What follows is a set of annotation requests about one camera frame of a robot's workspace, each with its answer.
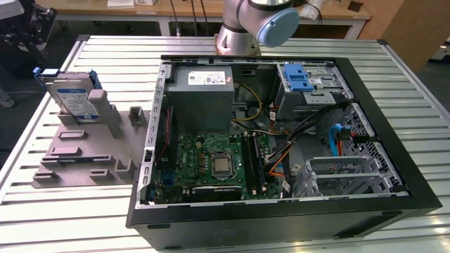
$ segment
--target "floor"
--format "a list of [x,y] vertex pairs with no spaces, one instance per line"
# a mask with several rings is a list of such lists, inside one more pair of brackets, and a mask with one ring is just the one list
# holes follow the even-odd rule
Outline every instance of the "floor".
[[[63,31],[55,25],[47,44],[51,53],[48,65],[59,68],[65,60],[79,34],[95,35],[159,35],[159,27],[153,22],[69,22],[69,29]],[[192,33],[191,24],[183,24],[181,33]],[[44,92],[31,78],[35,64],[25,52],[0,48],[0,84],[5,92],[16,100],[11,109],[0,107],[0,167],[8,158],[8,151],[15,147],[20,134],[41,101]],[[429,62],[418,73],[418,77],[438,98],[446,109],[450,109],[450,62]]]

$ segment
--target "green motherboard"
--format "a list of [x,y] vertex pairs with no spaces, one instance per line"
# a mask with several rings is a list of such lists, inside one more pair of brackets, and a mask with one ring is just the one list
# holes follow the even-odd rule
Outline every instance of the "green motherboard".
[[[243,188],[243,200],[278,198],[279,192],[275,180],[266,184],[267,190],[264,192],[247,193],[240,138],[239,134],[180,135],[175,186],[240,186]],[[256,138],[258,151],[260,156],[264,157],[270,151],[268,139],[264,134]]]

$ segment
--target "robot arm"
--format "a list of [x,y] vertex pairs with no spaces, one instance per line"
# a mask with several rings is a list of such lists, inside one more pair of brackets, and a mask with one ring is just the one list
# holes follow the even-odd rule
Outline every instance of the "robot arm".
[[259,43],[282,45],[292,36],[299,15],[294,0],[226,0],[223,24],[216,40],[222,55],[256,55]]
[[40,52],[55,23],[56,10],[35,3],[35,0],[0,0],[0,44],[19,47],[35,56],[40,63],[45,55]]

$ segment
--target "aluminum slotted table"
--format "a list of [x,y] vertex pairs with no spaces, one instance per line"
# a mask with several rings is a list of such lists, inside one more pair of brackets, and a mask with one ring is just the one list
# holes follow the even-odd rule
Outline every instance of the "aluminum slotted table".
[[[80,36],[61,70],[95,69],[119,110],[149,109],[161,54],[214,54],[214,38]],[[450,115],[391,48],[376,41],[292,39],[263,55],[346,57],[378,102],[443,208],[364,238],[199,249],[192,252],[446,252],[450,250]],[[59,107],[45,94],[0,171],[1,252],[152,252],[125,228],[131,185],[33,189],[56,133]]]

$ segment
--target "blue plastic latch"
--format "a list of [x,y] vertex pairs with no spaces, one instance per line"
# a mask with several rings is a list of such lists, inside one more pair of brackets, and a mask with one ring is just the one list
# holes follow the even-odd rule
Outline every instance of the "blue plastic latch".
[[96,89],[101,89],[101,84],[99,81],[99,76],[97,76],[97,72],[95,72],[93,70],[89,71],[89,78],[93,84],[93,88]]
[[300,64],[284,64],[284,75],[290,83],[291,91],[314,91],[308,74]]
[[44,82],[39,79],[39,78],[41,77],[41,72],[43,72],[43,70],[41,70],[40,67],[36,67],[36,68],[33,69],[33,73],[35,73],[33,76],[35,76],[35,79],[36,79],[37,83],[41,85],[44,91],[47,91],[45,86],[44,86]]

